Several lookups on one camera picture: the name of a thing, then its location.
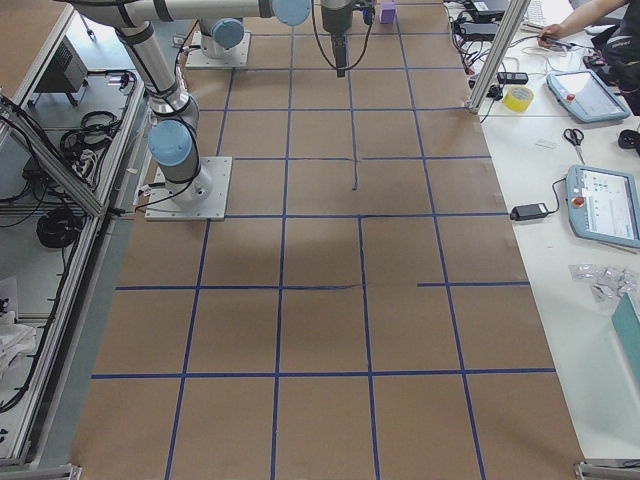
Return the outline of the person hand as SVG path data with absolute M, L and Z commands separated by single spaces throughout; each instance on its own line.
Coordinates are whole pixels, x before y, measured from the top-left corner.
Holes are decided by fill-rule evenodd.
M 548 44 L 550 40 L 561 40 L 568 36 L 567 28 L 563 24 L 551 24 L 544 27 L 537 37 L 540 45 Z

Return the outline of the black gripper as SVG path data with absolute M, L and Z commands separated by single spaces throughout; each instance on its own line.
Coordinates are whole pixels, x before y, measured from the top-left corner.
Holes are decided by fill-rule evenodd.
M 322 25 L 331 34 L 331 46 L 334 56 L 334 70 L 338 77 L 344 77 L 347 68 L 347 40 L 345 33 L 352 27 L 353 6 L 340 8 L 321 6 Z

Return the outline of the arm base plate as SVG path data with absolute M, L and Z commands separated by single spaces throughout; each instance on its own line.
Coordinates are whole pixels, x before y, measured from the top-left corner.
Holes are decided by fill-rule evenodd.
M 185 66 L 192 70 L 245 68 L 249 57 L 251 32 L 245 31 L 242 41 L 224 49 L 212 43 L 210 48 L 202 48 L 202 35 L 196 31 L 191 40 Z
M 177 193 L 182 186 L 169 183 L 153 189 L 146 208 L 148 221 L 223 220 L 226 213 L 232 172 L 232 158 L 200 157 L 200 173 L 188 189 Z

